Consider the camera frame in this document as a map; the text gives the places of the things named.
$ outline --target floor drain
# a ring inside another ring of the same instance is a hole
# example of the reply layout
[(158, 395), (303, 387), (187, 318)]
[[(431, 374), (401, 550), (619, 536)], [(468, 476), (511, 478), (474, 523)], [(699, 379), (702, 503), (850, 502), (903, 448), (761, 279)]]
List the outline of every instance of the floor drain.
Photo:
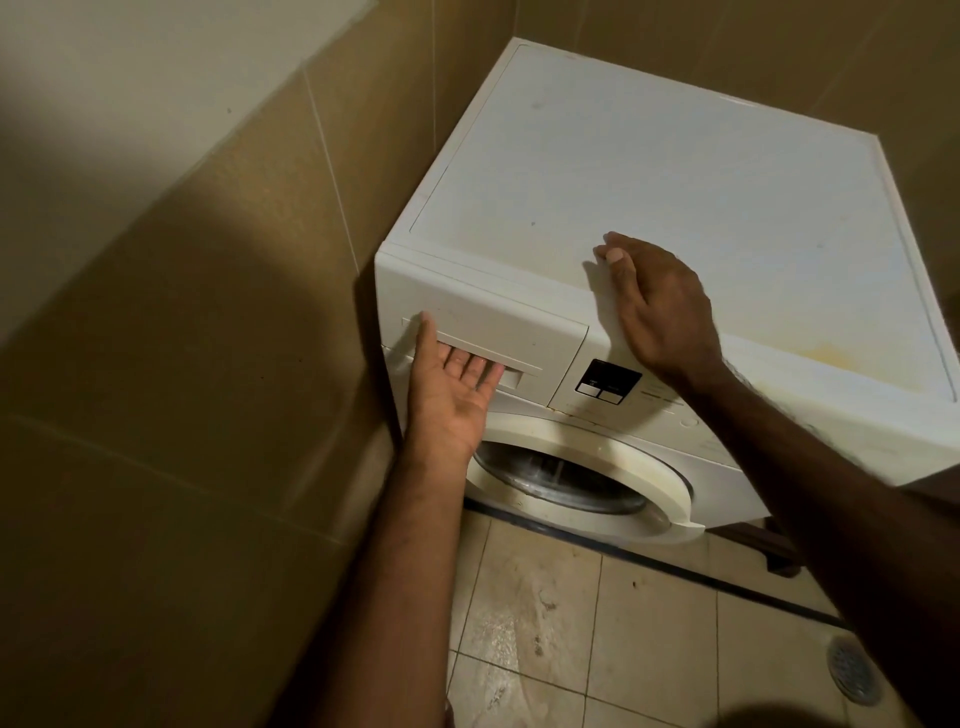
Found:
[(880, 683), (863, 648), (856, 640), (837, 637), (827, 649), (827, 666), (833, 682), (857, 705), (880, 702)]

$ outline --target tiled floor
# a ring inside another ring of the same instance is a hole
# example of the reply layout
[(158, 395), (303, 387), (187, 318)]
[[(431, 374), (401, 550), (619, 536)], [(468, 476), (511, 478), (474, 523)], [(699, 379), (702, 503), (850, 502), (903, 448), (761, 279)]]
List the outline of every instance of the tiled floor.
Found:
[[(771, 576), (742, 548), (706, 536), (642, 553), (834, 611), (808, 574)], [(447, 680), (460, 728), (915, 725), (889, 687), (876, 708), (834, 687), (835, 627), (471, 512), (457, 564)]]

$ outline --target white washing machine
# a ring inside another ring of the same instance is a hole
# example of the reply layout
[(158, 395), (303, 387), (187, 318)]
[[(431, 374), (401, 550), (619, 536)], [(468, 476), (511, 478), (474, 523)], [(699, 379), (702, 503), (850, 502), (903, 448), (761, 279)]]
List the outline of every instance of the white washing machine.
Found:
[(960, 365), (876, 137), (514, 39), (375, 258), (400, 420), (418, 314), (506, 365), (468, 494), (629, 546), (767, 515), (636, 363), (607, 230), (700, 275), (724, 354), (894, 484), (960, 462)]

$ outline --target washing machine top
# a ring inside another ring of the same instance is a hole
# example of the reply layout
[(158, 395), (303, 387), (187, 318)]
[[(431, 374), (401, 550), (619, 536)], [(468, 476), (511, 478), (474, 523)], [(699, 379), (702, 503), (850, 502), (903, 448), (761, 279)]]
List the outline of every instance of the washing machine top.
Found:
[(419, 195), (403, 245), (609, 295), (591, 247), (622, 231), (697, 271), (721, 331), (955, 401), (870, 134), (515, 39)]

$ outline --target white wall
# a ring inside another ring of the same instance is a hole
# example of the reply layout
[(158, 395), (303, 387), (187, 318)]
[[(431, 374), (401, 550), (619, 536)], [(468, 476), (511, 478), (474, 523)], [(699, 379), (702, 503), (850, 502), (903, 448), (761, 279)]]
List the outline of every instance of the white wall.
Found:
[(0, 4), (0, 343), (369, 4)]

